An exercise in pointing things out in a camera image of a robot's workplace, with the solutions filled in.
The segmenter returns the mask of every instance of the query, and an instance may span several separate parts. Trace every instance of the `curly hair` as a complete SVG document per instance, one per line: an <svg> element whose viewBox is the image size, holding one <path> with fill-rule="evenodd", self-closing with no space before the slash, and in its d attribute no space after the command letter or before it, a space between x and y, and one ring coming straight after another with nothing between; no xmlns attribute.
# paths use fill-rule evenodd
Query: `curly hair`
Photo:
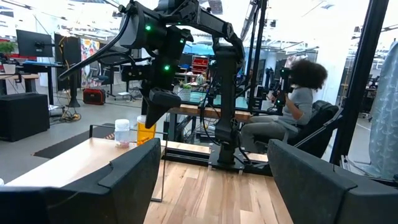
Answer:
<svg viewBox="0 0 398 224"><path fill-rule="evenodd" d="M294 62L290 68L291 84L307 87L313 90L322 89L322 85L328 78L328 71L324 66L310 62L309 60L299 60Z"/></svg>

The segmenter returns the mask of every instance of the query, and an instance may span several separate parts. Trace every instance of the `yellow cup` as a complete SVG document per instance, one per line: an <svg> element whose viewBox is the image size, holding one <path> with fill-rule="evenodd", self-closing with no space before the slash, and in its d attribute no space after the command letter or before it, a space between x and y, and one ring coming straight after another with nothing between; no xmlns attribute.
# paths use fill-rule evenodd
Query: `yellow cup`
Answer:
<svg viewBox="0 0 398 224"><path fill-rule="evenodd" d="M150 128L145 128L146 115L140 115L137 118L137 145L140 146L146 141L153 139L156 132L156 124Z"/></svg>

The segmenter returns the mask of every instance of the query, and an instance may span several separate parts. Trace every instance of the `plastic bottle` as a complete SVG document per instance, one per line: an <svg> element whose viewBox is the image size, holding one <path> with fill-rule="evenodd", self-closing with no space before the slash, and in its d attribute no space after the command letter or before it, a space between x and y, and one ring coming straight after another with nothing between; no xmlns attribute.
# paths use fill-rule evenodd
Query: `plastic bottle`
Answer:
<svg viewBox="0 0 398 224"><path fill-rule="evenodd" d="M153 139L156 132L156 124L150 128L145 128L145 121L147 116L140 115L137 117L137 145L140 146L146 141Z"/></svg>
<svg viewBox="0 0 398 224"><path fill-rule="evenodd" d="M130 121L128 119L117 119L114 122L114 141L116 147L129 147Z"/></svg>

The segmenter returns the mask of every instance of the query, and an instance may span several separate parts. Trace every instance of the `potted plant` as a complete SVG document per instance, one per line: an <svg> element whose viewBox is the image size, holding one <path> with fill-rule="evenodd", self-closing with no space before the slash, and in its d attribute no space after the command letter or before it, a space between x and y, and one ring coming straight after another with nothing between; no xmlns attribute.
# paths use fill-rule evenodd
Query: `potted plant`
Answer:
<svg viewBox="0 0 398 224"><path fill-rule="evenodd" d="M177 95L183 101L190 101L190 99L191 99L191 89L192 89L191 85L186 84L184 81L180 81L180 85L178 87Z"/></svg>
<svg viewBox="0 0 398 224"><path fill-rule="evenodd" d="M7 74L15 74L16 65L8 64L6 57L14 50L15 43L13 42L0 42L0 53L4 54L4 58L1 58L1 63L4 67L4 71Z"/></svg>

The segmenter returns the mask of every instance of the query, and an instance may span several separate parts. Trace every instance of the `black box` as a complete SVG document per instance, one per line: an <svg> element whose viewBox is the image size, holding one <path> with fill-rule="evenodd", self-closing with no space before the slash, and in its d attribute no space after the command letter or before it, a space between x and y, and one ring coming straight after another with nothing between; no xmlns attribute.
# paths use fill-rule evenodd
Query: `black box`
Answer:
<svg viewBox="0 0 398 224"><path fill-rule="evenodd" d="M0 140L18 141L50 128L47 95L0 96Z"/></svg>

